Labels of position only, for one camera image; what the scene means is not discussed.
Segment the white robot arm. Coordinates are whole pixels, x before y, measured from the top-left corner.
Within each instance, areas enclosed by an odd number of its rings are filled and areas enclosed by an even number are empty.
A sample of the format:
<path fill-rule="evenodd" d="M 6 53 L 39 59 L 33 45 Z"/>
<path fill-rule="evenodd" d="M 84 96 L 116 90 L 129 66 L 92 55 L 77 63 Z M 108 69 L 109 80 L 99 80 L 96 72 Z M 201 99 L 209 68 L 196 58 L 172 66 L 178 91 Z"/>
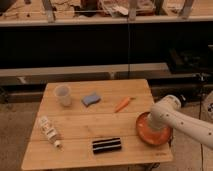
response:
<path fill-rule="evenodd" d="M 170 126 L 213 150 L 213 124 L 187 116 L 181 112 L 181 101 L 167 95 L 151 106 L 148 125 L 153 130 Z"/>

